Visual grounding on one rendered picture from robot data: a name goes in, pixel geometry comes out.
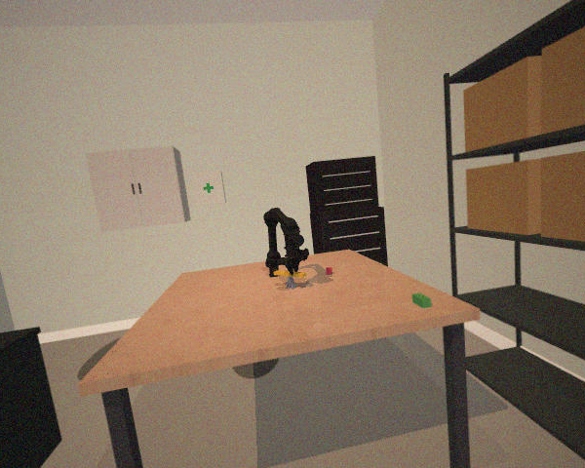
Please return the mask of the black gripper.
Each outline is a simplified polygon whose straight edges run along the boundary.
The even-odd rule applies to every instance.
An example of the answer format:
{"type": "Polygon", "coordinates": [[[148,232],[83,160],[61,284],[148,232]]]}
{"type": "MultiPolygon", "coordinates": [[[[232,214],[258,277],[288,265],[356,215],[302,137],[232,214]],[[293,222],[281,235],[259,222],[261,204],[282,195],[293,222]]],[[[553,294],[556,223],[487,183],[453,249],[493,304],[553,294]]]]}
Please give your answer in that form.
{"type": "Polygon", "coordinates": [[[297,272],[298,271],[298,266],[299,263],[301,262],[301,259],[299,258],[293,258],[293,250],[297,249],[297,246],[293,246],[293,245],[289,245],[289,246],[285,246],[284,250],[286,250],[286,255],[285,257],[281,257],[277,260],[277,264],[278,265],[285,265],[287,267],[287,269],[289,270],[289,272],[291,273],[291,275],[293,275],[293,271],[297,272]]]}

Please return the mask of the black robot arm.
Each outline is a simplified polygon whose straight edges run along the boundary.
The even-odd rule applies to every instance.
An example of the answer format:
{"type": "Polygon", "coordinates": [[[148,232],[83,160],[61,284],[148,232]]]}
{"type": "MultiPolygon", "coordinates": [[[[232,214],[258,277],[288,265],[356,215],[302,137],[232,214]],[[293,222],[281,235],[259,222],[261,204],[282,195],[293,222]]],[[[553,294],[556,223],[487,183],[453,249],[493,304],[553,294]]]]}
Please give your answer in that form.
{"type": "Polygon", "coordinates": [[[265,224],[268,226],[268,239],[269,239],[269,252],[265,261],[266,267],[269,268],[270,277],[277,277],[274,272],[279,270],[277,260],[281,258],[281,255],[277,251],[277,236],[276,226],[278,222],[281,223],[281,229],[285,235],[286,246],[293,245],[297,246],[297,249],[293,250],[292,258],[299,258],[301,260],[307,259],[309,256],[308,249],[300,250],[299,247],[303,245],[304,238],[299,235],[299,227],[296,221],[287,217],[281,212],[280,208],[272,208],[266,212],[263,216],[265,224]]]}

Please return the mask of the small green block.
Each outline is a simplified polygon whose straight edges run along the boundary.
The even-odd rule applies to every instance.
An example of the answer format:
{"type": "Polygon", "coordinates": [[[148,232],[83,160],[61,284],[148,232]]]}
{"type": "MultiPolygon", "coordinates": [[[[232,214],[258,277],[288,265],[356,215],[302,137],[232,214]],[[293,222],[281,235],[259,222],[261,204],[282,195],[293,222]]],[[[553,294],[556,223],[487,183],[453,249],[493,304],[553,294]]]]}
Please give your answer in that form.
{"type": "Polygon", "coordinates": [[[430,298],[422,293],[413,293],[412,302],[421,308],[431,307],[430,298]]]}

